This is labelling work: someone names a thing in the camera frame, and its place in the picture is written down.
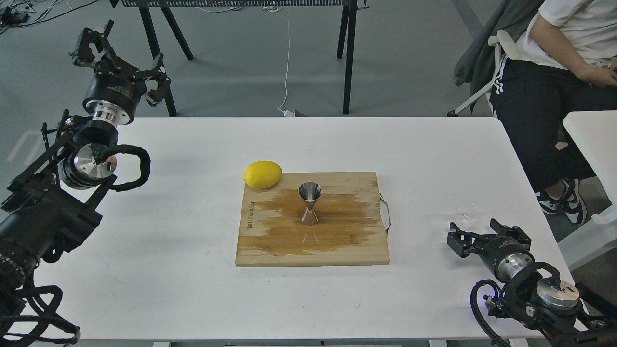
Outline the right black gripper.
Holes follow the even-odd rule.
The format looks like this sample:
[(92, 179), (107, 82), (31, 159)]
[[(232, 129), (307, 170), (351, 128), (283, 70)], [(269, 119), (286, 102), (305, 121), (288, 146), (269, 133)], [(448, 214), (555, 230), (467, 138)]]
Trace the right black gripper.
[(446, 243), (461, 258), (477, 254), (498, 281), (508, 283), (535, 262), (527, 245), (532, 240), (520, 227), (508, 227), (496, 219), (490, 220), (490, 227), (496, 233), (463, 231), (455, 222), (450, 222)]

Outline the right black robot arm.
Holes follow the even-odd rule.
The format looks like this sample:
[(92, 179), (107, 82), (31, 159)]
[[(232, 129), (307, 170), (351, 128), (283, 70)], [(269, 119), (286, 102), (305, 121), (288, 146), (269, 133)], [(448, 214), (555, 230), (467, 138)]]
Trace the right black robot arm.
[(492, 234), (464, 231), (450, 223), (447, 245), (462, 258), (477, 254), (494, 275), (477, 282), (470, 293), (470, 308), (492, 345), (507, 347), (485, 320), (478, 304), (478, 291), (485, 295), (489, 316), (512, 318), (527, 329), (537, 330), (553, 347), (614, 347), (616, 309), (603, 299), (561, 278), (547, 262), (530, 253), (531, 238), (518, 226), (508, 227), (491, 219)]

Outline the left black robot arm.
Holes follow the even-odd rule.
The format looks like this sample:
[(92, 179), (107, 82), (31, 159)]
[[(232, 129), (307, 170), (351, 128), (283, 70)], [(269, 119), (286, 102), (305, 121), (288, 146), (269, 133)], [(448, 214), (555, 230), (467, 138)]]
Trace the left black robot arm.
[(148, 152), (119, 144), (118, 127), (132, 123), (142, 97), (151, 106), (163, 101), (171, 80), (161, 53), (147, 70), (117, 57), (108, 42), (113, 25), (85, 28), (71, 53), (76, 66), (94, 70), (87, 116), (65, 110), (57, 127), (42, 126), (44, 153), (9, 184), (1, 205), (9, 214), (0, 242), (3, 347), (79, 341), (80, 328), (57, 314), (62, 290), (36, 286), (35, 269), (84, 243), (101, 223), (96, 209), (109, 191), (141, 187), (150, 176)]

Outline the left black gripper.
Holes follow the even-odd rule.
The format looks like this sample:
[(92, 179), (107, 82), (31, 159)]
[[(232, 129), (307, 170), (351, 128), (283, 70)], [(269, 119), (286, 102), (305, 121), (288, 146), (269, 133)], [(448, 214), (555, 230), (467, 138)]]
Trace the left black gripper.
[[(157, 106), (167, 96), (171, 79), (163, 65), (163, 53), (154, 57), (148, 70), (133, 68), (126, 73), (124, 63), (117, 57), (108, 41), (114, 20), (108, 20), (102, 31), (85, 28), (79, 35), (75, 50), (70, 53), (75, 66), (92, 68), (94, 77), (83, 101), (83, 108), (94, 116), (100, 108), (115, 112), (115, 124), (127, 125), (134, 121), (135, 112), (142, 96), (150, 106)], [(148, 89), (147, 82), (156, 82), (156, 88)]]

